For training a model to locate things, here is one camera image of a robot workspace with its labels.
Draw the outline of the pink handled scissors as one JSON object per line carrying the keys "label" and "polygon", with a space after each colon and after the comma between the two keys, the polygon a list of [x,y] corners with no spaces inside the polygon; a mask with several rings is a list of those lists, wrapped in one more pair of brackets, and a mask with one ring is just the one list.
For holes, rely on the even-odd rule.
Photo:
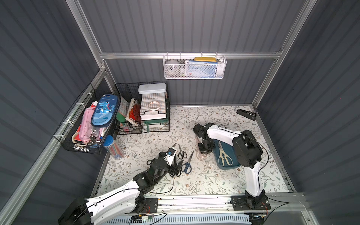
{"label": "pink handled scissors", "polygon": [[207,158],[207,155],[206,155],[206,154],[200,152],[200,147],[199,147],[199,144],[200,144],[200,143],[201,143],[201,139],[200,139],[198,136],[196,136],[196,147],[197,147],[197,150],[196,150],[196,158],[197,158],[198,160],[202,160],[202,159],[204,159],[204,158]]}

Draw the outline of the blue handled scissors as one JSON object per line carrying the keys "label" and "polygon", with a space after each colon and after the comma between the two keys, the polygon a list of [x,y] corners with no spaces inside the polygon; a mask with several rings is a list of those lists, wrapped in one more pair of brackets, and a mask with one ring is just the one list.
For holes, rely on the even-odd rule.
{"label": "blue handled scissors", "polygon": [[191,153],[188,161],[182,165],[182,167],[181,167],[182,173],[185,173],[185,174],[191,173],[191,171],[192,171],[191,160],[192,160],[193,155],[194,155],[194,151]]}

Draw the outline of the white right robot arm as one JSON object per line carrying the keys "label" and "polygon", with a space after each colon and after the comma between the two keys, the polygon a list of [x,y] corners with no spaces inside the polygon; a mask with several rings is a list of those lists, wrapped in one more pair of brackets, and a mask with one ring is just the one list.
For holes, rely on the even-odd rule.
{"label": "white right robot arm", "polygon": [[232,131],[214,123],[208,123],[205,126],[196,124],[193,132],[200,140],[199,150],[210,151],[219,148],[218,163],[221,166],[228,164],[229,156],[223,154],[222,143],[226,143],[233,148],[234,159],[231,162],[237,162],[244,168],[246,179],[245,198],[240,202],[232,200],[232,204],[245,205],[250,210],[269,210],[271,209],[265,190],[261,187],[260,171],[263,150],[255,139],[251,131],[242,132]]}

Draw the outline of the teal storage box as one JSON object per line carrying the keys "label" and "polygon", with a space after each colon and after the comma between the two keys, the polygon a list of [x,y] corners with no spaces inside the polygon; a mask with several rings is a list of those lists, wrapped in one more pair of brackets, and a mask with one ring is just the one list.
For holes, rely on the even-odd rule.
{"label": "teal storage box", "polygon": [[220,169],[230,170],[241,166],[236,159],[233,146],[219,140],[215,140],[214,143],[215,149],[213,153],[217,166]]}

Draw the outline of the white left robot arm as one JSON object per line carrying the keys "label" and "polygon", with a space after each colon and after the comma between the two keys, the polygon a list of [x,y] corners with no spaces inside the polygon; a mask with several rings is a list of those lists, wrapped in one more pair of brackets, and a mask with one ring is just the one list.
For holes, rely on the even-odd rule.
{"label": "white left robot arm", "polygon": [[118,215],[145,208],[144,195],[170,172],[177,150],[173,147],[159,153],[150,161],[150,167],[125,185],[104,195],[76,198],[58,219],[60,225],[100,225]]}

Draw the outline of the small black scissors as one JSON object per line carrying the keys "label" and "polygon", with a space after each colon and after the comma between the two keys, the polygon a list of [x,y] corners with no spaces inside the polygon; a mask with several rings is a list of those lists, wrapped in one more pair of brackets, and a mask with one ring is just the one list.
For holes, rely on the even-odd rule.
{"label": "small black scissors", "polygon": [[188,155],[185,151],[182,150],[181,146],[179,145],[179,152],[178,152],[178,158],[179,159],[185,159]]}

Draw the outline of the yellow handled scissors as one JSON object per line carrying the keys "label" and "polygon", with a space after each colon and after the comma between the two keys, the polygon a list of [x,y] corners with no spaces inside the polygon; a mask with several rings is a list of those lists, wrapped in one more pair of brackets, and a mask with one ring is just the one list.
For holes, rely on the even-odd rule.
{"label": "yellow handled scissors", "polygon": [[218,157],[218,163],[222,166],[232,166],[233,165],[233,160],[231,159],[231,157],[229,157],[221,144],[221,141],[218,142],[218,147],[219,147],[219,157]]}

